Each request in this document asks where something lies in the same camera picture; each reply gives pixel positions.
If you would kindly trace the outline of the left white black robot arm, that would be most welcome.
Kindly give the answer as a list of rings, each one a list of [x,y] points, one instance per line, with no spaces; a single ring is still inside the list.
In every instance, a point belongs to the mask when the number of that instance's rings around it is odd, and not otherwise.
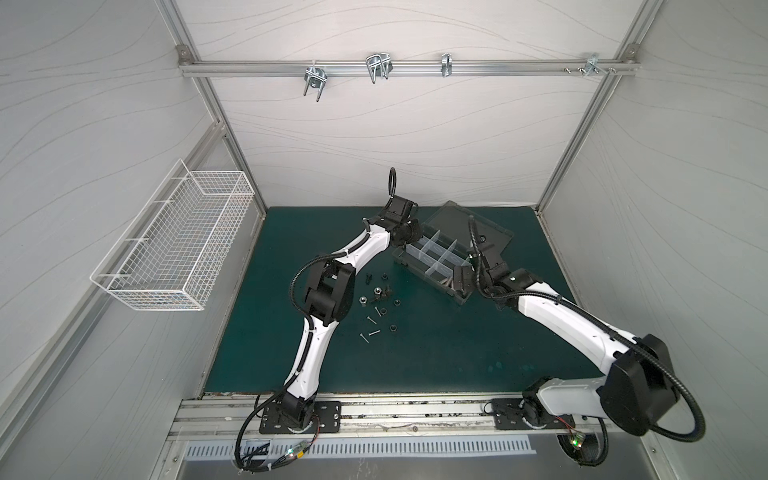
[[[414,212],[418,204],[392,194],[363,230],[347,245],[307,262],[294,276],[289,294],[303,317],[299,347],[277,400],[282,414],[296,429],[305,428],[314,413],[322,364],[332,336],[347,316],[357,274],[391,246],[414,243],[422,229]]]

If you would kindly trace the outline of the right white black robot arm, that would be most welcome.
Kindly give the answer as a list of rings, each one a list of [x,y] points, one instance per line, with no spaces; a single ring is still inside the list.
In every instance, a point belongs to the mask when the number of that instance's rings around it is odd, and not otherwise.
[[[455,268],[455,287],[476,291],[546,327],[600,372],[595,378],[544,377],[532,384],[518,406],[529,426],[541,429],[556,417],[573,415],[610,420],[637,437],[654,432],[683,443],[704,438],[704,412],[675,374],[661,339],[618,329],[529,271],[511,271],[473,216],[468,230],[472,262]]]

